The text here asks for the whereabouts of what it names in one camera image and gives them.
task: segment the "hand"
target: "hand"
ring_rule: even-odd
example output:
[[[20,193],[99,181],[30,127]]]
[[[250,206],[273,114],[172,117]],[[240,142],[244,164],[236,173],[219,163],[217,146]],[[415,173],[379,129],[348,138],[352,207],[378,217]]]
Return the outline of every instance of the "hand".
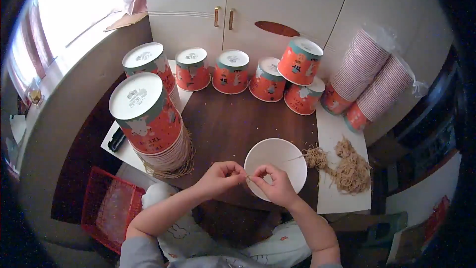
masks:
[[[270,175],[273,184],[269,184],[263,177]],[[256,169],[253,176],[249,177],[266,195],[266,197],[276,205],[289,208],[299,198],[296,194],[288,174],[272,165],[262,165]]]
[[[217,162],[193,186],[204,199],[210,200],[246,180],[246,172],[234,161]]]

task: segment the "white cabinet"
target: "white cabinet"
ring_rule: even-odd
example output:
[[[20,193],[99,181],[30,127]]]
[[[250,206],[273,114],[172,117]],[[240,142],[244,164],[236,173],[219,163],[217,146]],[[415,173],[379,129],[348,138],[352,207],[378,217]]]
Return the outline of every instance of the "white cabinet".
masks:
[[[223,49],[225,4],[226,0],[147,0],[152,37],[164,45],[169,59],[183,49],[202,47],[208,60],[215,60]]]
[[[258,59],[281,58],[289,37],[267,32],[256,21],[271,21],[293,28],[324,48],[344,0],[227,0],[224,49],[238,49],[250,57],[249,69]],[[232,30],[230,10],[235,9]]]

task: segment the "windowsill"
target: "windowsill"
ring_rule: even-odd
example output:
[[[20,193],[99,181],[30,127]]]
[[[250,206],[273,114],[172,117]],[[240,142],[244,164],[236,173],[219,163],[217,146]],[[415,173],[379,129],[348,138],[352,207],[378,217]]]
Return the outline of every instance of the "windowsill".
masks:
[[[39,106],[32,105],[26,116],[26,128],[23,134],[22,140],[18,147],[17,162],[15,164],[16,170],[21,174],[21,162],[25,153],[25,144],[28,142],[31,131],[39,114],[44,108],[45,104],[48,104],[48,99],[55,89],[60,85],[63,78],[73,69],[78,62],[80,62],[91,50],[99,45],[105,38],[114,33],[116,30],[104,31],[111,24],[121,19],[122,13],[114,13],[103,20],[99,21],[96,25],[92,26],[74,42],[72,42],[67,48],[64,49],[63,54],[58,56],[48,68],[46,76],[39,83],[41,94],[44,96],[42,103]]]

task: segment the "window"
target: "window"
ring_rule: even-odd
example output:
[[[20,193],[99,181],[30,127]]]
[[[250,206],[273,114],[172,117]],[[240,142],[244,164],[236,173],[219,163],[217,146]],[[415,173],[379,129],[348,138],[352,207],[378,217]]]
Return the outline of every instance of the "window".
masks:
[[[123,0],[38,0],[46,39],[54,57],[75,38],[114,11]]]

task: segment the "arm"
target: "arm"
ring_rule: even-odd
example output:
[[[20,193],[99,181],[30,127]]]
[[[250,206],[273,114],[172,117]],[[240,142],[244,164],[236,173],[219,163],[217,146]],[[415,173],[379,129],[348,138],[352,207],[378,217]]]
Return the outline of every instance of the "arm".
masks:
[[[272,184],[263,180],[265,175],[271,176]],[[340,264],[339,244],[334,230],[296,194],[286,172],[264,165],[250,179],[271,202],[289,210],[312,250],[312,268],[322,264]]]
[[[245,170],[235,162],[214,163],[192,187],[140,212],[129,224],[126,239],[158,237],[200,203],[245,181]]]

